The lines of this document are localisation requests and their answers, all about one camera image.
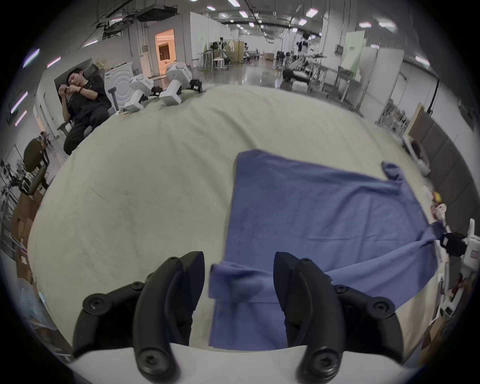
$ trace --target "office chair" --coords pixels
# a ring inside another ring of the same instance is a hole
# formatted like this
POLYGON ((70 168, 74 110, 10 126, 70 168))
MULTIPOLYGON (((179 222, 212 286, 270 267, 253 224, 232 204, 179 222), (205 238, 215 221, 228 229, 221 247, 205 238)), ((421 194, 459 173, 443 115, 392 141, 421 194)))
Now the office chair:
POLYGON ((47 171, 48 159, 46 148, 42 146, 40 141, 35 138, 28 143, 24 151, 24 164, 27 172, 34 172, 38 168, 38 172, 30 181, 27 178, 22 180, 20 190, 27 195, 33 195, 40 184, 47 189, 48 184, 45 179, 45 173, 47 171))
MULTIPOLYGON (((94 76, 97 76, 97 75, 100 76, 102 78, 102 80, 105 82, 105 70, 103 68, 99 69, 95 64, 92 64, 86 70, 84 70, 84 78, 87 79, 87 80, 90 80, 91 78, 93 78, 94 76)), ((119 106, 118 106, 118 103, 117 103, 117 98, 115 97, 115 92, 116 91, 117 91, 117 87, 112 87, 112 88, 107 90, 107 92, 112 95, 113 105, 115 106, 115 108, 110 107, 108 109, 108 116, 109 117, 114 115, 115 112, 119 110, 119 106)), ((68 120, 68 121, 60 124, 60 126, 57 128, 57 131, 62 131, 66 136, 68 134, 68 131, 67 131, 67 128, 66 128, 67 124, 70 124, 73 127, 73 120, 68 120)), ((88 126, 84 131, 84 138, 87 137, 91 133, 92 133, 92 127, 88 126)))

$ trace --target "man's hand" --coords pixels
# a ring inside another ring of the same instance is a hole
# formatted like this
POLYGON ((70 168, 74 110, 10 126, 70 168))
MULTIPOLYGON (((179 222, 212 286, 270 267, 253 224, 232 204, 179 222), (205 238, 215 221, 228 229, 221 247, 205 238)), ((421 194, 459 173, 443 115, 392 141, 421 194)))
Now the man's hand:
POLYGON ((72 84, 68 87, 68 89, 71 93, 73 93, 73 92, 79 92, 81 88, 72 84))
POLYGON ((67 92, 67 86, 65 84, 62 84, 59 88, 59 95, 62 97, 65 97, 65 93, 67 92))

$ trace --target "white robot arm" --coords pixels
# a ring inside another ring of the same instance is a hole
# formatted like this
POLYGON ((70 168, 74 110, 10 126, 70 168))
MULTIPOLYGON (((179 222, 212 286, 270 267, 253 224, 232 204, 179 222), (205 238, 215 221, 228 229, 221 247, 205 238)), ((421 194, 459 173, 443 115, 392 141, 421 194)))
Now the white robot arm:
MULTIPOLYGON (((202 82, 197 79, 192 79, 192 73, 185 63, 173 63, 167 67, 166 75, 170 80, 170 85, 165 91, 160 92, 161 98, 168 105, 175 105, 181 103, 180 93, 182 89, 193 89, 195 91, 202 91, 202 82)), ((130 80, 130 88, 134 93, 129 101, 125 103, 123 108, 130 112, 137 112, 144 108, 143 102, 148 100, 148 97, 155 95, 155 87, 153 80, 149 79, 143 74, 136 75, 130 80)))
POLYGON ((134 93, 123 107, 130 112, 136 112, 144 108, 142 102, 152 94, 153 80, 139 74, 130 80, 129 86, 134 90, 134 93))
POLYGON ((182 89, 202 91, 202 82, 200 80, 192 80, 192 73, 185 63, 180 62, 169 65, 165 75, 170 80, 170 85, 160 94, 159 98, 167 105, 181 103, 180 93, 182 89))

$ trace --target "black pants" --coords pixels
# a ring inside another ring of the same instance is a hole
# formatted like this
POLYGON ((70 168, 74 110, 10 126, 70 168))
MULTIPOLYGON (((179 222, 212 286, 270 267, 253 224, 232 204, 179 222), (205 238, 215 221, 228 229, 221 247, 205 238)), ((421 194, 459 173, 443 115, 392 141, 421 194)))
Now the black pants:
POLYGON ((82 121, 75 123, 65 139, 65 144, 63 145, 63 150, 65 153, 67 155, 72 154, 72 151, 78 147, 78 144, 80 144, 84 139, 84 131, 89 125, 92 127, 92 130, 94 130, 107 119, 108 110, 104 107, 99 107, 90 113, 90 117, 86 117, 85 119, 82 119, 82 121))

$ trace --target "wrinkled fabric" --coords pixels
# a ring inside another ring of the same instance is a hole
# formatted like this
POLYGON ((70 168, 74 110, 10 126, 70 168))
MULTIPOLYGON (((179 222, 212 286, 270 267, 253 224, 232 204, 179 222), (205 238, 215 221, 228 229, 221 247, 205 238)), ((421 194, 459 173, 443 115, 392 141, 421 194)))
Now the wrinkled fabric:
POLYGON ((334 284, 387 297, 396 308, 425 286, 442 228, 428 225, 401 170, 382 168, 388 180, 258 150, 238 155, 225 257, 210 273, 211 346, 286 348, 276 252, 310 258, 334 284))

